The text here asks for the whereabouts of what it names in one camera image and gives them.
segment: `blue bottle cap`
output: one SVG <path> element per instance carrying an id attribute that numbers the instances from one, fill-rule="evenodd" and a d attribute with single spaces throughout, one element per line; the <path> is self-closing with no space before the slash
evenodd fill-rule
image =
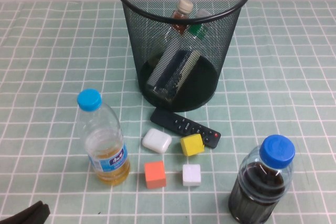
<path id="1" fill-rule="evenodd" d="M 77 96 L 77 103 L 84 111 L 94 111 L 101 106 L 100 93 L 95 89 L 85 89 Z"/>
<path id="2" fill-rule="evenodd" d="M 288 138 L 281 135 L 271 135 L 263 141 L 259 155 L 269 167 L 283 169 L 292 162 L 295 156 L 295 147 Z"/>

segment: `white cube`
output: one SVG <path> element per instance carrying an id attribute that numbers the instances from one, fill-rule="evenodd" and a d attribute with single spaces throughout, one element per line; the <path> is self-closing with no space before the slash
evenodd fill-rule
<path id="1" fill-rule="evenodd" d="M 201 185 L 201 166 L 183 165 L 183 186 Z"/>
<path id="2" fill-rule="evenodd" d="M 172 137 L 157 129 L 150 129 L 142 140 L 142 145 L 152 151 L 165 153 L 172 143 Z"/>

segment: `remote control button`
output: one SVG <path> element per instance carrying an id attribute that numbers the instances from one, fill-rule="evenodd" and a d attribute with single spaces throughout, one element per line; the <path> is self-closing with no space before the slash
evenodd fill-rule
<path id="1" fill-rule="evenodd" d="M 184 132 L 187 132 L 188 130 L 189 130 L 189 127 L 190 127 L 190 123 L 187 123 L 187 125 L 185 126 L 185 128 L 184 128 Z"/>

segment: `wooden block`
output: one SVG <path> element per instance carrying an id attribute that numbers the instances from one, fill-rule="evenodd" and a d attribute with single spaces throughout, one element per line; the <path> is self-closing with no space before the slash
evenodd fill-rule
<path id="1" fill-rule="evenodd" d="M 200 134 L 194 134 L 181 138 L 183 154 L 192 156 L 204 152 L 204 144 Z"/>
<path id="2" fill-rule="evenodd" d="M 165 187 L 166 174 L 163 161 L 145 163 L 145 178 L 148 189 Z"/>

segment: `trash can rim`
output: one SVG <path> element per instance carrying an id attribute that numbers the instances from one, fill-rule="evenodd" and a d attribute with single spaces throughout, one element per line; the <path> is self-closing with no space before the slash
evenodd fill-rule
<path id="1" fill-rule="evenodd" d="M 145 17 L 149 18 L 151 20 L 162 22 L 162 23 L 168 23 L 168 24 L 177 24 L 177 25 L 195 25 L 195 24 L 202 24 L 202 23 L 208 23 L 213 22 L 218 19 L 224 18 L 231 13 L 235 12 L 236 10 L 240 9 L 248 0 L 241 0 L 239 3 L 231 7 L 230 9 L 226 10 L 225 12 L 221 12 L 212 16 L 208 17 L 202 17 L 202 18 L 189 18 L 189 19 L 175 19 L 170 17 L 162 17 L 156 14 L 152 14 L 149 12 L 146 12 L 145 10 L 142 10 L 135 5 L 133 5 L 128 0 L 121 0 L 123 4 L 125 4 L 129 9 L 134 11 L 135 13 Z"/>

